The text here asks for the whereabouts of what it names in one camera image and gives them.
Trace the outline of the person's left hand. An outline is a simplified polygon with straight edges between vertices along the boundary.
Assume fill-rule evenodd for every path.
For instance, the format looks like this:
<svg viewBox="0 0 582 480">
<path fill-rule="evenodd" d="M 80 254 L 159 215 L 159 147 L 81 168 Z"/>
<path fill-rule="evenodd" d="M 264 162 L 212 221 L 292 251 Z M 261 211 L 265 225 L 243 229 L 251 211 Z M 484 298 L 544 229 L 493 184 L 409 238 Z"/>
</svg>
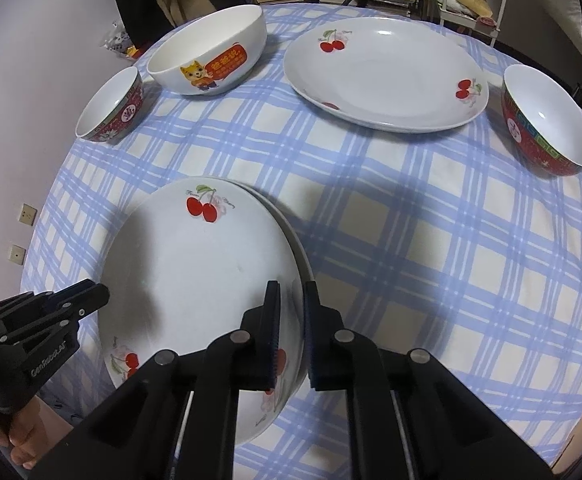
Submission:
<svg viewBox="0 0 582 480">
<path fill-rule="evenodd" d="M 9 431 L 0 429 L 0 448 L 9 448 L 11 463 L 31 470 L 73 426 L 38 396 L 11 419 Z"/>
</svg>

